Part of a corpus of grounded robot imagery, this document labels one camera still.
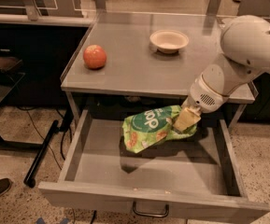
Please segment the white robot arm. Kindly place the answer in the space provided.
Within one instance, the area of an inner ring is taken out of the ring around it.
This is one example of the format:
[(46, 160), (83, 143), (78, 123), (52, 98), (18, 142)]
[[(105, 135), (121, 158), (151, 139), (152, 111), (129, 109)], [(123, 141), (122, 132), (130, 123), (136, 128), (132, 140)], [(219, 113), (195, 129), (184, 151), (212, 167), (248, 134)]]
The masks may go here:
[(229, 21), (220, 34), (221, 53), (192, 83), (173, 127), (183, 132), (212, 113), (231, 94), (263, 73), (270, 75), (270, 22), (252, 15)]

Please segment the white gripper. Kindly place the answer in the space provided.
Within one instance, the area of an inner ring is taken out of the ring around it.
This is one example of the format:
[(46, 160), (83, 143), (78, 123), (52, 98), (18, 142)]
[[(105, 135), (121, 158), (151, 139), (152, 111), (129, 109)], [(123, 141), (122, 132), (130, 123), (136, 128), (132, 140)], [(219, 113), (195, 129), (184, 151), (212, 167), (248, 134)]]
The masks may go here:
[(224, 77), (208, 77), (200, 75), (191, 85), (184, 107), (176, 118), (173, 127), (180, 132), (196, 124), (201, 119), (201, 113), (217, 111), (228, 99), (224, 91)]

